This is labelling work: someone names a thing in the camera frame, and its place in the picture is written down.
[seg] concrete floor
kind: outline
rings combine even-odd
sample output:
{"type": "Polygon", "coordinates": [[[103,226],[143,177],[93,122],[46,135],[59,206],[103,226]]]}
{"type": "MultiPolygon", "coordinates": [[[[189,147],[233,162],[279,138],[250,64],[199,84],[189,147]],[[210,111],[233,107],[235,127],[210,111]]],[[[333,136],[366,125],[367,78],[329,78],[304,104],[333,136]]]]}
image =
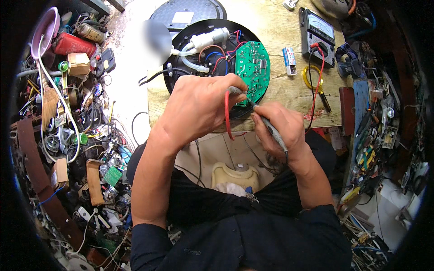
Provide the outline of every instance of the concrete floor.
{"type": "MultiPolygon", "coordinates": [[[[115,101],[113,115],[126,127],[132,139],[131,122],[140,111],[148,111],[147,85],[137,86],[137,81],[147,76],[146,63],[141,59],[140,23],[149,19],[151,14],[165,1],[133,0],[126,1],[125,11],[118,12],[112,6],[112,20],[108,25],[112,36],[106,41],[106,48],[113,49],[116,68],[110,72],[112,77],[110,85],[105,90],[110,101],[115,101]]],[[[147,114],[139,115],[134,124],[134,135],[139,144],[146,141],[151,127],[147,114]]],[[[265,151],[256,140],[254,132],[246,134],[246,140],[257,156],[265,162],[265,151]]],[[[266,169],[259,167],[259,162],[247,148],[243,137],[236,137],[231,141],[227,134],[209,134],[199,139],[199,150],[202,159],[202,180],[206,187],[211,186],[211,171],[216,162],[224,162],[231,169],[239,163],[253,166],[260,173],[260,187],[273,180],[273,176],[266,169]]],[[[199,176],[199,159],[194,142],[184,147],[176,158],[176,164],[199,176]]],[[[190,174],[186,175],[194,182],[196,179],[190,174]]]]}

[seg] man's hand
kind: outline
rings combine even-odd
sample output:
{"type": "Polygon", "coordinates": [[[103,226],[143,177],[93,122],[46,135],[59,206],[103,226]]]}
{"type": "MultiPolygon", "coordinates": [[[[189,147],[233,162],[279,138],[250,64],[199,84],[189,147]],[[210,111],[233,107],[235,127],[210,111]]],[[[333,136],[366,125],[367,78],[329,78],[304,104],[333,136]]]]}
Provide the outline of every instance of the man's hand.
{"type": "Polygon", "coordinates": [[[297,188],[303,208],[333,204],[332,191],[327,176],[304,141],[303,115],[288,110],[278,102],[266,103],[254,108],[252,119],[264,149],[280,160],[285,160],[282,148],[276,143],[261,120],[268,118],[279,131],[288,148],[288,166],[295,173],[297,188]]]}
{"type": "MultiPolygon", "coordinates": [[[[244,81],[233,73],[226,76],[181,76],[175,84],[155,130],[168,137],[175,150],[214,131],[224,120],[224,93],[230,86],[247,91],[244,81]]],[[[246,99],[231,95],[229,108],[246,99]]]]}
{"type": "Polygon", "coordinates": [[[286,109],[279,102],[269,102],[254,108],[252,119],[255,123],[255,131],[264,149],[280,161],[285,161],[285,153],[273,139],[267,127],[261,120],[261,116],[268,118],[271,124],[279,131],[288,148],[289,162],[300,156],[300,151],[305,147],[303,114],[286,109]]]}

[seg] small cardboard box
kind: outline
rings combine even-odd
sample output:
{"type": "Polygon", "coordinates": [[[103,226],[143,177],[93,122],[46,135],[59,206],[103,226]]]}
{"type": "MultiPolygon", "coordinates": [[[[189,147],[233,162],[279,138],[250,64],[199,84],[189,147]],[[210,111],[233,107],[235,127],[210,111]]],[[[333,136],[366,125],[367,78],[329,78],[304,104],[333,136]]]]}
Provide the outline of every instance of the small cardboard box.
{"type": "Polygon", "coordinates": [[[90,60],[86,53],[70,53],[68,62],[69,75],[87,74],[90,70],[90,60]]]}
{"type": "Polygon", "coordinates": [[[65,186],[65,188],[69,186],[66,158],[60,158],[54,163],[54,166],[51,169],[50,179],[51,179],[51,187],[54,190],[57,190],[63,186],[65,186]]]}

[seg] multimeter display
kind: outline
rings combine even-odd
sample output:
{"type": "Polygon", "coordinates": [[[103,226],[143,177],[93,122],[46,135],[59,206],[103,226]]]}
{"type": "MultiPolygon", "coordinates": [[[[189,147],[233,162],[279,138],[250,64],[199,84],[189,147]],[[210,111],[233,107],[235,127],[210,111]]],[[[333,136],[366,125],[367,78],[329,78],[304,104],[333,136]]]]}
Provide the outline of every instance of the multimeter display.
{"type": "Polygon", "coordinates": [[[323,19],[319,18],[318,16],[314,15],[313,13],[309,13],[308,16],[309,24],[320,31],[322,31],[324,34],[328,35],[332,39],[335,39],[335,34],[333,32],[333,26],[328,24],[323,19]]]}

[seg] printed circuit board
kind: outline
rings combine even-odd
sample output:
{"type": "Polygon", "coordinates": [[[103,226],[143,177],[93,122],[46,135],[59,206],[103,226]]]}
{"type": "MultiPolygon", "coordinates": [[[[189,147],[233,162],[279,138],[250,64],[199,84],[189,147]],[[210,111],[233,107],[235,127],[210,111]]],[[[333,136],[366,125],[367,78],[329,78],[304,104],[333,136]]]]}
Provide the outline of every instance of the printed circuit board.
{"type": "MultiPolygon", "coordinates": [[[[260,42],[249,41],[237,50],[235,74],[247,85],[247,97],[257,102],[267,90],[270,82],[270,58],[260,42]]],[[[246,107],[248,100],[236,106],[246,107]]]]}

